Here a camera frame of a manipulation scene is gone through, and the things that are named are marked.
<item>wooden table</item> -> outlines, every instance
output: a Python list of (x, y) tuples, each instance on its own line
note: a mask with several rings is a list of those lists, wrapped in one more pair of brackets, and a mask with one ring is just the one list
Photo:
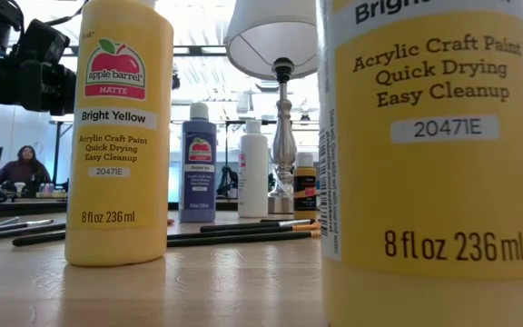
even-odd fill
[[(23, 220), (51, 218), (65, 213)], [(218, 224), (238, 221), (217, 213)], [(175, 223), (169, 233), (199, 226)], [(0, 327), (165, 325), (325, 326), (320, 239), (172, 248), (115, 268), (68, 265), (62, 242), (14, 248), (0, 240)]]

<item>woman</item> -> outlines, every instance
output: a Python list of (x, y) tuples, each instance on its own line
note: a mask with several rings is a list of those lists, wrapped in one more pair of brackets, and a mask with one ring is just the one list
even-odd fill
[(29, 145), (17, 152), (17, 161), (7, 163), (0, 170), (0, 184), (10, 183), (50, 183), (50, 174), (44, 165), (35, 158), (35, 150)]

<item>white plastic bottle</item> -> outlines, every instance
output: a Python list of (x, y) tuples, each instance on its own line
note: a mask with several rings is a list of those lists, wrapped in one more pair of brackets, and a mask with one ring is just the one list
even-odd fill
[(240, 179), (237, 212), (241, 218), (268, 216), (268, 139), (262, 135), (262, 121), (245, 124), (240, 139)]

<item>white bottle cap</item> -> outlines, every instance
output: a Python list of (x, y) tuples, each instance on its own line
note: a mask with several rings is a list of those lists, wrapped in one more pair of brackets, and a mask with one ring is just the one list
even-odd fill
[(150, 6), (152, 9), (154, 9), (154, 3), (156, 3), (156, 0), (138, 0), (141, 3)]
[(207, 104), (204, 104), (204, 103), (191, 104), (189, 117), (191, 117), (191, 119), (201, 118), (201, 119), (209, 120), (209, 108), (207, 107)]
[(314, 167), (314, 156), (312, 153), (298, 153), (296, 155), (296, 167)]
[(245, 133), (261, 134), (262, 133), (262, 121), (249, 120), (249, 121), (245, 122)]

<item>silver lamp base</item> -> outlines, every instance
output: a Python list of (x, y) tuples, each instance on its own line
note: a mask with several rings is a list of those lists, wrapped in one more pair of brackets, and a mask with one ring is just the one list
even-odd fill
[(268, 212), (273, 214), (294, 213), (294, 201), (287, 196), (268, 196)]

